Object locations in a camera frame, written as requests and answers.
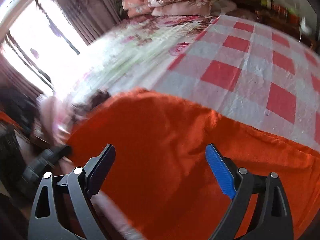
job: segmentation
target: orange cloth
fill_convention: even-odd
[[[12,120],[9,116],[7,116],[4,112],[1,112],[1,111],[0,111],[0,120],[5,121],[6,123],[13,124],[14,126],[20,129],[20,126],[14,120]]]
[[[206,240],[230,200],[204,150],[214,143],[238,167],[279,174],[297,239],[320,207],[320,158],[305,146],[233,121],[198,104],[145,90],[107,100],[67,142],[84,165],[107,143],[116,160],[102,190],[148,240]],[[250,223],[249,205],[238,236]]]

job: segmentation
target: red and white checkered cloth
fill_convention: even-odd
[[[320,151],[320,58],[268,26],[220,16],[153,89]]]

